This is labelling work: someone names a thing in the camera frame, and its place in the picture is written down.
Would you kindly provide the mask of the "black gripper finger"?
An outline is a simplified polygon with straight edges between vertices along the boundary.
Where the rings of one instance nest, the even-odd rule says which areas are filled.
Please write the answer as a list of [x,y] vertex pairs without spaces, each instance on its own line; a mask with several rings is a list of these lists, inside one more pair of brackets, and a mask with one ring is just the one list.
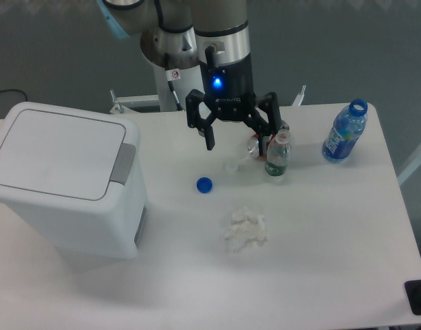
[[[199,105],[204,103],[210,114],[203,118],[199,112]],[[186,96],[186,119],[190,128],[196,128],[204,136],[206,148],[211,151],[215,146],[215,136],[212,123],[217,119],[215,98],[204,94],[197,89],[192,89]]]
[[262,97],[255,97],[255,104],[249,104],[243,110],[243,123],[262,138],[275,134],[281,128],[281,112],[278,97],[275,92],[267,93]]

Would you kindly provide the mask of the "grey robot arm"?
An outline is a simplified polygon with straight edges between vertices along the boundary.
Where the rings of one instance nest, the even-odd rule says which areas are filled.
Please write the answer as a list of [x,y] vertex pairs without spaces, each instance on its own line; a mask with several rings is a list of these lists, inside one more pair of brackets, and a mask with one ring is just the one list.
[[277,95],[254,91],[245,1],[99,1],[119,38],[140,35],[162,111],[184,111],[187,125],[215,144],[214,121],[254,131],[251,154],[265,157],[282,127]]

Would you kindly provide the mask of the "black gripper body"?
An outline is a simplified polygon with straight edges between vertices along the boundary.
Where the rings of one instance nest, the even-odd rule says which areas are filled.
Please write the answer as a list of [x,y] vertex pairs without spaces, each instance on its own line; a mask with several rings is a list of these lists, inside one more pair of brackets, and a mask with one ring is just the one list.
[[204,50],[205,61],[200,63],[204,86],[204,104],[211,117],[227,122],[243,122],[244,110],[254,107],[251,55],[234,63],[217,64],[214,46]]

